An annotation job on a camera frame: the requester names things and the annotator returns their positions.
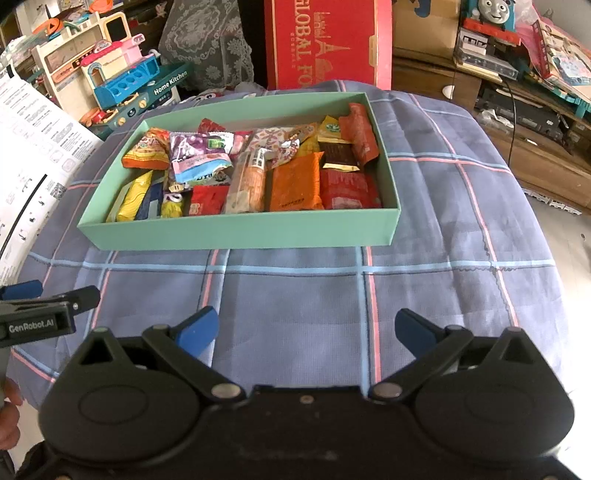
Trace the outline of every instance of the floral pattern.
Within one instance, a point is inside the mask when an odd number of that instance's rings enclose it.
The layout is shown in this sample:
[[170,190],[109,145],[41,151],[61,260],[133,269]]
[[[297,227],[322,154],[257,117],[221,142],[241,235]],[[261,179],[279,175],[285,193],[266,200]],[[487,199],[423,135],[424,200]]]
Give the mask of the floral pattern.
[[194,64],[187,87],[198,90],[252,82],[237,0],[174,0],[160,40],[163,63]]

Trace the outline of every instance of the drawer handle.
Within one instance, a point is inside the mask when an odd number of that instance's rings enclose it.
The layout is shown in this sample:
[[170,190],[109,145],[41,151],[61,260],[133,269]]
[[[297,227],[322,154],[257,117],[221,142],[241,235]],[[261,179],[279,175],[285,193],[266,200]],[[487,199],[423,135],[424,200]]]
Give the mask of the drawer handle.
[[443,87],[443,96],[448,100],[453,100],[453,91],[456,89],[455,85],[447,85]]

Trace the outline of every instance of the human hand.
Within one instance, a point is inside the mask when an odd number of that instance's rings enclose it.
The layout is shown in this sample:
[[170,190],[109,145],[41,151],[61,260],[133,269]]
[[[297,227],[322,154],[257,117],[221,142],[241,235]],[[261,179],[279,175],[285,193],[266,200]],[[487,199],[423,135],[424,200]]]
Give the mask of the human hand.
[[22,397],[18,385],[9,378],[4,384],[4,395],[9,401],[4,402],[4,408],[0,410],[0,450],[10,450],[21,437],[18,429],[21,414],[17,406],[22,405]]

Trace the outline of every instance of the floor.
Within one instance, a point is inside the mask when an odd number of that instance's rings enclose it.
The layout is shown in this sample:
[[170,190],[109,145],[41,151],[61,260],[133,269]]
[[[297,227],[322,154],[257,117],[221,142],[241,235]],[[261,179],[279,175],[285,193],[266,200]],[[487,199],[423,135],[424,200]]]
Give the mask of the floor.
[[[528,200],[548,240],[563,280],[567,313],[571,318],[570,328],[575,333],[571,337],[577,339],[569,353],[576,365],[586,365],[588,361],[585,361],[583,355],[585,348],[588,348],[588,339],[591,338],[591,323],[587,321],[588,305],[591,304],[591,216],[576,216],[538,200]],[[575,404],[577,425],[565,440],[565,447],[560,451],[559,458],[581,478],[591,478],[591,466],[586,465],[587,452],[584,450],[584,430],[585,426],[591,426],[591,407],[583,408],[584,402],[579,401],[591,398],[588,395],[591,391],[589,386],[581,385],[584,377],[588,377],[588,374],[582,373],[576,379],[565,379],[565,386]],[[11,451],[17,465],[22,462],[28,448],[41,441],[37,428],[37,412],[29,405],[21,409],[20,427],[21,441]]]

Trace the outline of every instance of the red box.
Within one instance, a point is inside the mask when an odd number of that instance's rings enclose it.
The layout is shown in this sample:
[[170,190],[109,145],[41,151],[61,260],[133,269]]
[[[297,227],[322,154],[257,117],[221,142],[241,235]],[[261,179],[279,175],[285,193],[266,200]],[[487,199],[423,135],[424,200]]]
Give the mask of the red box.
[[392,88],[392,0],[265,0],[265,36],[270,89]]

